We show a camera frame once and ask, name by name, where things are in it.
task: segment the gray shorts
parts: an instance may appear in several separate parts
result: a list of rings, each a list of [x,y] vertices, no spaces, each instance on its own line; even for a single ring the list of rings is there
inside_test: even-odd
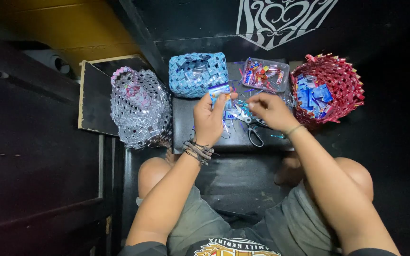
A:
[[[137,205],[143,199],[137,198]],[[177,224],[167,240],[169,255],[185,255],[189,246],[207,238],[246,238],[281,255],[339,255],[333,236],[306,192],[303,181],[281,203],[265,211],[252,227],[232,229],[193,186]]]

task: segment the plywood edge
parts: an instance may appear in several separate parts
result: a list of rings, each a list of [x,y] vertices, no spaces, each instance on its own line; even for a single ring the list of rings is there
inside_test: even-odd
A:
[[[100,62],[106,62],[106,61],[117,61],[117,60],[132,59],[132,58],[140,58],[145,64],[147,64],[146,61],[142,58],[142,56],[140,56],[140,54],[133,54],[133,55],[107,58],[107,59],[102,59],[102,60],[88,61],[88,63],[94,64],[94,63],[100,63]]]
[[[82,122],[83,122],[83,83],[85,81],[85,63],[87,61],[83,60],[80,63],[82,66],[82,73],[80,75],[80,98],[78,104],[78,128],[83,129]]]

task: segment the clear plastic tray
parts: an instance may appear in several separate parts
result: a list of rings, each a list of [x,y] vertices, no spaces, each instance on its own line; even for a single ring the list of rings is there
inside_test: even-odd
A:
[[[245,78],[245,74],[246,74],[246,69],[248,68],[248,60],[249,60],[249,58],[246,60],[245,69],[243,70],[242,84],[244,84],[245,86],[248,86],[248,87],[252,87],[252,88],[256,88],[256,89],[260,89],[260,90],[267,90],[267,91],[283,92],[283,91],[286,90],[286,88],[288,87],[289,70],[290,70],[288,64],[277,62],[277,61],[269,61],[269,60],[251,58],[251,61],[257,61],[259,63],[262,63],[263,66],[277,65],[279,68],[281,68],[281,71],[284,72],[284,76],[282,78],[281,84],[276,84],[276,80],[278,79],[278,76],[273,76],[273,77],[268,79],[270,84],[275,88],[275,90],[270,90],[268,88],[261,88],[261,87],[257,87],[257,86],[251,85],[251,84],[246,84],[244,82],[245,81],[244,78]]]

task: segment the person's right hand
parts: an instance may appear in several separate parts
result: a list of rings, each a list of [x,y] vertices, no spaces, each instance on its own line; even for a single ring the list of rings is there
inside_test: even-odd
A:
[[[276,95],[263,92],[250,97],[246,102],[249,110],[274,130],[286,133],[300,125],[286,104]]]

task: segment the decorative emblem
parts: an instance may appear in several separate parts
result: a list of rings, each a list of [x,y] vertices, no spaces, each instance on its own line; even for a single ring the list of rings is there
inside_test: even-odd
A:
[[[236,34],[265,50],[319,28],[338,0],[240,0]]]

